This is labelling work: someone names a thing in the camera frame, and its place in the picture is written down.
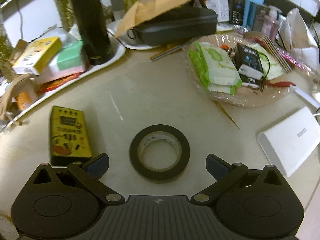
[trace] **black battery pack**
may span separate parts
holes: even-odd
[[[235,63],[239,74],[260,80],[263,77],[263,68],[257,50],[238,43],[235,49]]]

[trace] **white tray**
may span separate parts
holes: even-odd
[[[115,22],[111,22],[107,25],[107,30],[112,35],[116,34],[117,28],[120,24],[121,20],[117,20]],[[154,49],[159,46],[149,46],[146,44],[143,44],[142,41],[139,39],[130,39],[127,35],[127,33],[122,34],[118,37],[118,40],[128,49],[136,49],[136,50],[147,50],[147,49]]]
[[[53,91],[49,91],[49,92],[46,92],[46,93],[42,94],[42,96],[36,102],[34,102],[31,106],[29,106],[26,110],[22,111],[20,114],[18,114],[13,120],[14,121],[18,120],[24,114],[29,112],[32,108],[34,108],[35,106],[39,105],[41,102],[45,101],[50,96],[54,95],[55,93],[57,93],[58,91],[64,89],[65,87],[71,85],[72,83],[77,82],[78,80],[80,80],[80,79],[82,79],[82,78],[84,78],[84,77],[86,77],[86,76],[88,76],[88,75],[100,70],[100,69],[103,69],[103,68],[115,63],[117,60],[119,60],[125,53],[125,46],[122,45],[119,41],[117,41],[111,35],[109,35],[109,38],[110,38],[110,42],[111,42],[111,45],[113,47],[113,50],[115,52],[115,55],[111,60],[109,60],[106,63],[101,64],[101,65],[90,66],[90,68],[86,72],[82,73],[78,78],[70,80],[69,82],[63,84],[62,86],[56,88]],[[7,127],[9,127],[12,123],[13,123],[12,121],[9,122],[7,124]]]

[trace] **white table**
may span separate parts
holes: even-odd
[[[126,52],[111,67],[83,78],[53,95],[24,116],[29,124],[0,135],[0,209],[9,215],[15,197],[36,167],[49,162],[49,115],[51,106],[85,112],[92,149],[107,153],[110,168],[101,181],[124,195],[192,196],[215,180],[205,169],[205,158],[216,154],[229,163],[241,162],[262,169],[268,160],[256,137],[305,103],[295,94],[261,108],[247,109],[223,104],[239,130],[216,106],[194,87],[182,52],[154,63],[153,51]],[[298,72],[290,80],[310,91]],[[190,144],[191,156],[184,173],[164,184],[140,176],[129,159],[134,136],[153,124],[179,129]],[[306,207],[320,175],[318,149],[288,178]]]

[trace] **tinsel garland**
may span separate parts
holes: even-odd
[[[75,23],[74,14],[73,14],[70,0],[55,0],[55,2],[57,5],[59,14],[60,14],[62,27],[66,31],[69,31],[70,28]]]
[[[13,48],[8,40],[4,26],[0,25],[0,70],[8,82],[11,82],[18,77],[11,66],[9,64],[5,64],[8,61],[12,51]]]

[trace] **crumpled paper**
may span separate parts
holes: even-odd
[[[139,0],[125,14],[115,37],[191,0]]]
[[[314,70],[320,70],[318,45],[297,8],[288,13],[281,37],[286,50],[296,59],[302,60]]]

